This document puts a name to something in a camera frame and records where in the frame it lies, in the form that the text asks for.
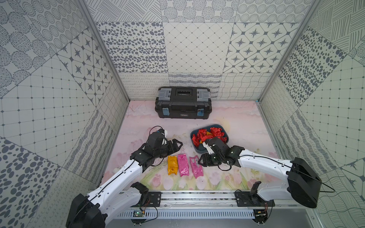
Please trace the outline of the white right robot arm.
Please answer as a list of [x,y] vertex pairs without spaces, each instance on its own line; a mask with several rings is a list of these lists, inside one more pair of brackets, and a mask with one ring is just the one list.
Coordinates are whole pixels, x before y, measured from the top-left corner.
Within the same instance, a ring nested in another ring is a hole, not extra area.
[[229,147],[215,137],[203,142],[207,150],[199,164],[204,167],[227,164],[250,168],[278,179],[266,185],[253,185],[253,194],[264,201],[295,200],[307,208],[316,208],[322,181],[310,165],[301,158],[282,160],[254,153],[244,147]]

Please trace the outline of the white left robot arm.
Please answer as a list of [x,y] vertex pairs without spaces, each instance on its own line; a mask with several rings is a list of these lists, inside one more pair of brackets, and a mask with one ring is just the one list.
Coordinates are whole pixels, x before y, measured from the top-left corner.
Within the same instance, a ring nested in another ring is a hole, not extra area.
[[147,205],[148,188],[132,181],[153,166],[157,158],[163,159],[180,151],[182,142],[167,140],[166,134],[162,128],[151,133],[109,180],[86,196],[76,196],[70,206],[66,227],[104,228],[122,211]]

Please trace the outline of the pink tea bag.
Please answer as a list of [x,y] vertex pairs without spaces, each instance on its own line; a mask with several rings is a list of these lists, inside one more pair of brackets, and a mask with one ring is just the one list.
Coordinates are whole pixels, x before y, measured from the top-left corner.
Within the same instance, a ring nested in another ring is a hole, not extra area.
[[189,176],[189,162],[186,154],[179,154],[177,159],[180,176]]
[[203,168],[199,164],[199,157],[196,155],[195,157],[189,157],[189,161],[192,167],[192,172],[194,177],[197,179],[203,176]]

